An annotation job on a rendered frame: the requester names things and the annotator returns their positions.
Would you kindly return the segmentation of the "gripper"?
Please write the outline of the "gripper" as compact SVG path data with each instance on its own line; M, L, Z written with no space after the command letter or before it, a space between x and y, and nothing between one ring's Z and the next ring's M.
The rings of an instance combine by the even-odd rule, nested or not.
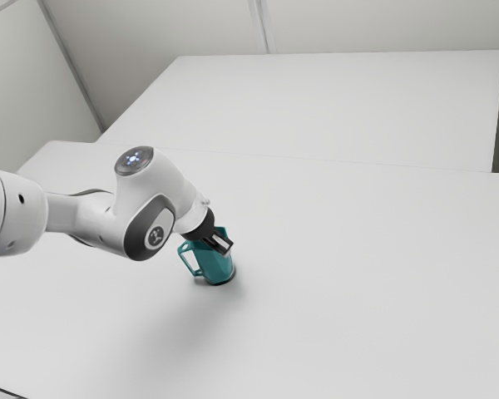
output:
M215 232L215 215L211 209L207 210L205 218L195 229L183 234L183 238L189 241L202 240L220 255L227 255L234 244L220 232Z

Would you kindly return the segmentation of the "teal faceted mug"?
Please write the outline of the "teal faceted mug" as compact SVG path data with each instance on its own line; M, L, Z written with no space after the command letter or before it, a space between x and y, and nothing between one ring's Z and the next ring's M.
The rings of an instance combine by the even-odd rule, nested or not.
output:
M202 241L186 240L177 248L177 253L194 277L202 277L210 285L228 283L235 276L231 255L223 256ZM187 254L195 257L197 268L192 268Z

